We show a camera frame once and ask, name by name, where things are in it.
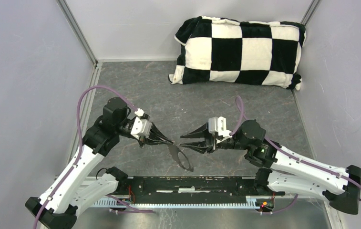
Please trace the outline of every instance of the black and white checkered pillow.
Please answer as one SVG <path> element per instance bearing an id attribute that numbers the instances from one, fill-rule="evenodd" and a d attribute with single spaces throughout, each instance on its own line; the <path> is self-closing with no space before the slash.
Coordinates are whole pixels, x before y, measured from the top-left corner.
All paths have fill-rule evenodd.
<path id="1" fill-rule="evenodd" d="M 191 18 L 175 35 L 181 54 L 169 81 L 225 81 L 299 90 L 301 76 L 296 71 L 305 36 L 305 27 L 295 22 Z"/>

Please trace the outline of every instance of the gray wall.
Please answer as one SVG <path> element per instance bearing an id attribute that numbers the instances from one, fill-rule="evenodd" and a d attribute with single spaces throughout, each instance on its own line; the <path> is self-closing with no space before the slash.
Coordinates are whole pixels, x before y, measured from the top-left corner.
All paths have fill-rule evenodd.
<path id="1" fill-rule="evenodd" d="M 98 59 L 173 59 L 174 35 L 189 18 L 297 21 L 311 0 L 67 0 Z"/>
<path id="2" fill-rule="evenodd" d="M 62 171 L 92 71 L 54 0 L 0 0 L 0 229 L 31 228 L 25 209 Z"/>
<path id="3" fill-rule="evenodd" d="M 302 119 L 319 161 L 361 167 L 361 1 L 322 1 L 307 25 L 298 72 Z M 345 215 L 348 228 L 361 228 Z"/>

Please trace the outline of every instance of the gray tile floor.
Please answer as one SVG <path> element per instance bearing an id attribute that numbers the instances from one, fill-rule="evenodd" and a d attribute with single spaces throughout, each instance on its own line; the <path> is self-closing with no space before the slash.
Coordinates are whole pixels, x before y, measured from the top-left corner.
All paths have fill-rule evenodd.
<path id="1" fill-rule="evenodd" d="M 214 116 L 227 118 L 227 127 L 232 129 L 239 116 L 235 96 L 240 95 L 247 116 L 256 119 L 272 140 L 312 157 L 290 90 L 225 82 L 171 85 L 167 75 L 174 70 L 174 61 L 103 63 L 99 84 L 117 89 L 146 111 L 161 132 L 176 143 L 188 141 L 180 139 L 180 135 L 197 129 Z M 109 91 L 96 90 L 89 124 L 102 114 L 103 106 L 112 97 L 115 95 Z M 90 176 L 102 167 L 113 166 L 130 176 L 254 176 L 257 171 L 244 159 L 243 151 L 218 150 L 201 155 L 190 149 L 182 150 L 193 163 L 194 172 L 181 169 L 166 146 L 141 149 L 135 140 L 122 137 Z"/>

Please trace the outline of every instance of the purple cable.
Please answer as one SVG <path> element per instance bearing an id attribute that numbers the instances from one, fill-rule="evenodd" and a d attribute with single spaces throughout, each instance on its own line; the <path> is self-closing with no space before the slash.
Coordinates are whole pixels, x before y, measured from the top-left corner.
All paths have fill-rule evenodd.
<path id="1" fill-rule="evenodd" d="M 295 197 L 294 197 L 293 201 L 289 205 L 287 205 L 287 207 L 279 209 L 277 211 L 272 211 L 272 212 L 261 212 L 261 214 L 262 215 L 273 215 L 273 214 L 280 213 L 282 211 L 288 210 L 297 202 L 297 198 L 298 198 L 298 194 L 295 194 Z"/>
<path id="2" fill-rule="evenodd" d="M 115 201 L 119 202 L 120 204 L 126 206 L 127 208 L 131 209 L 132 211 L 117 211 L 118 214 L 125 214 L 125 213 L 153 213 L 154 211 L 152 210 L 140 210 L 140 209 L 136 209 L 131 207 L 129 204 L 127 204 L 124 201 L 121 201 L 119 198 L 112 196 L 112 195 L 106 195 L 107 197 L 113 198 L 115 199 Z"/>
<path id="3" fill-rule="evenodd" d="M 248 120 L 248 118 L 246 117 L 245 115 L 245 111 L 244 111 L 244 104 L 243 104 L 243 101 L 241 99 L 241 97 L 238 95 L 236 98 L 235 98 L 235 103 L 237 104 L 237 107 L 239 109 L 239 111 L 241 112 L 241 114 L 243 115 L 243 117 Z M 238 122 L 237 126 L 235 128 L 239 128 L 241 125 L 240 122 Z M 280 147 L 278 147 L 276 144 L 273 143 L 273 141 L 271 141 L 268 137 L 265 136 L 265 139 L 266 141 L 268 141 L 274 148 L 276 148 L 278 151 L 280 151 L 282 154 L 286 155 L 286 156 L 289 156 L 291 158 L 293 158 L 294 160 L 296 161 L 299 161 L 299 158 L 294 156 L 294 155 L 291 155 L 290 153 L 287 153 L 286 151 L 282 150 Z M 329 170 L 327 168 L 324 168 L 324 167 L 321 167 L 321 166 L 318 166 L 316 164 L 313 164 L 311 162 L 308 162 L 308 161 L 304 161 L 304 160 L 301 160 L 301 163 L 303 164 L 306 164 L 308 166 L 311 166 L 313 168 L 317 168 L 321 171 L 324 171 L 324 172 L 327 172 L 327 173 L 330 173 L 334 176 L 337 176 L 337 177 L 340 177 L 340 174 L 337 173 L 337 172 L 334 172 L 332 170 Z M 356 181 L 354 181 L 353 179 L 347 177 L 347 176 L 341 176 L 343 179 L 349 181 L 350 183 L 354 184 L 356 187 L 358 187 L 360 190 L 361 190 L 361 185 L 359 183 L 357 183 Z"/>
<path id="4" fill-rule="evenodd" d="M 50 195 L 48 197 L 52 198 L 54 196 L 54 194 L 57 192 L 57 190 L 60 188 L 60 186 L 64 183 L 64 181 L 67 179 L 67 177 L 69 176 L 69 174 L 71 174 L 72 170 L 73 170 L 73 166 L 78 164 L 78 161 L 81 159 L 82 156 L 82 151 L 83 151 L 83 142 L 82 142 L 82 130 L 81 130 L 81 120 L 80 120 L 80 113 L 81 113 L 81 104 L 82 104 L 82 100 L 85 97 L 86 94 L 88 94 L 88 92 L 90 92 L 93 89 L 96 88 L 103 88 L 106 89 L 108 91 L 113 92 L 114 94 L 116 94 L 118 97 L 120 97 L 125 103 L 128 104 L 128 106 L 132 109 L 134 109 L 134 111 L 138 110 L 138 108 L 136 108 L 134 105 L 132 105 L 124 96 L 122 96 L 120 93 L 118 93 L 118 91 L 116 91 L 113 88 L 110 88 L 108 86 L 104 86 L 104 85 L 96 85 L 96 86 L 92 86 L 88 89 L 86 89 L 82 94 L 81 97 L 79 97 L 79 101 L 78 101 L 78 105 L 76 107 L 76 126 L 78 128 L 78 137 L 79 137 L 79 152 L 78 152 L 78 156 L 76 157 L 72 167 L 69 168 L 68 172 L 61 178 L 60 182 L 58 182 L 58 184 L 55 186 L 54 190 L 50 193 Z M 46 205 L 48 204 L 49 200 L 45 200 L 44 204 L 41 206 L 41 208 L 39 209 L 39 212 L 36 215 L 36 219 L 34 220 L 34 224 L 33 224 L 33 229 L 37 229 L 37 224 L 39 222 L 41 213 L 44 211 L 44 208 L 46 207 Z"/>

